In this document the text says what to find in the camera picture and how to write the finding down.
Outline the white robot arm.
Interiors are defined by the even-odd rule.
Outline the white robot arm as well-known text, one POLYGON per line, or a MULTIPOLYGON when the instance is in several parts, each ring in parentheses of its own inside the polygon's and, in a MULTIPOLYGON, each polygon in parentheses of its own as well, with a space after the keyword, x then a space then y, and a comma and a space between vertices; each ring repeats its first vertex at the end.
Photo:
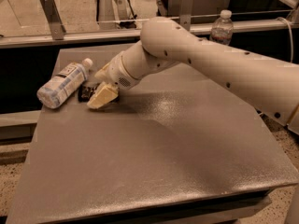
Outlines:
POLYGON ((140 40, 94 75, 100 81, 88 107, 98 109, 142 78, 185 63, 272 120, 299 133, 299 65, 192 35, 175 21, 146 21, 140 40))

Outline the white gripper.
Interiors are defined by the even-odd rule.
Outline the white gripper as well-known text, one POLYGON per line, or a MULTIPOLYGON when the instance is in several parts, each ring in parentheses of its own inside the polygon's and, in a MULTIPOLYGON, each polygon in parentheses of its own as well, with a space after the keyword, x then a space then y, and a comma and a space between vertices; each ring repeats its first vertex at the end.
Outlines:
POLYGON ((119 96, 119 88, 130 90, 139 83, 126 70, 122 55, 123 51, 95 73, 94 77, 102 83, 87 103, 90 109, 98 109, 115 100, 119 96))

